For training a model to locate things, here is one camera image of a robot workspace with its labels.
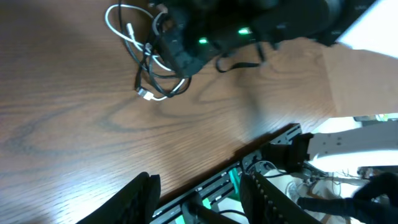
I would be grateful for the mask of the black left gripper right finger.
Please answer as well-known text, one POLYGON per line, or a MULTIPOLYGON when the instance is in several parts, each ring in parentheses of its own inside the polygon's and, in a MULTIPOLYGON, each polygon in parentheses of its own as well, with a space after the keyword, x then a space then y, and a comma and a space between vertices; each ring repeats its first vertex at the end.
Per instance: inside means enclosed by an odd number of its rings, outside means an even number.
POLYGON ((258 172, 241 176, 239 198, 250 224, 320 223, 258 172))

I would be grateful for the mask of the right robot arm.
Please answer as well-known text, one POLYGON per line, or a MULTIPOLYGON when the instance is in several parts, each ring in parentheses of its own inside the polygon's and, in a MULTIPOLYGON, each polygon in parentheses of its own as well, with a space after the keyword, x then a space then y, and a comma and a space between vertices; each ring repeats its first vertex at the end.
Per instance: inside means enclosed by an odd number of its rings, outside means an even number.
POLYGON ((160 31, 155 49, 179 78, 250 44, 276 45, 299 37, 324 46, 337 40, 375 0, 162 0, 174 26, 160 31))

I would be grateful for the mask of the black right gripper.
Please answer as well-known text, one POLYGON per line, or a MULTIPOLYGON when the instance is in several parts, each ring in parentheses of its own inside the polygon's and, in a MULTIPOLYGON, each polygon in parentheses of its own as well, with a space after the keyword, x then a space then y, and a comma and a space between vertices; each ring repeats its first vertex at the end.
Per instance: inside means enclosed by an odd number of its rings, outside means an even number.
POLYGON ((178 76, 197 74, 218 55, 217 1, 151 1, 165 22, 160 22, 161 57, 178 76))

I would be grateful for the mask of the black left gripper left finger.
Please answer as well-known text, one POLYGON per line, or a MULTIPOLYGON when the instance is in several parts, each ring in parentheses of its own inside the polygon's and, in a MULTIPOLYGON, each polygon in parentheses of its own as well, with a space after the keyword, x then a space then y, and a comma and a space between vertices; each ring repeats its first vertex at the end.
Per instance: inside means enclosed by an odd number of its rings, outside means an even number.
POLYGON ((79 224, 150 223, 160 200, 159 175, 141 172, 79 224))

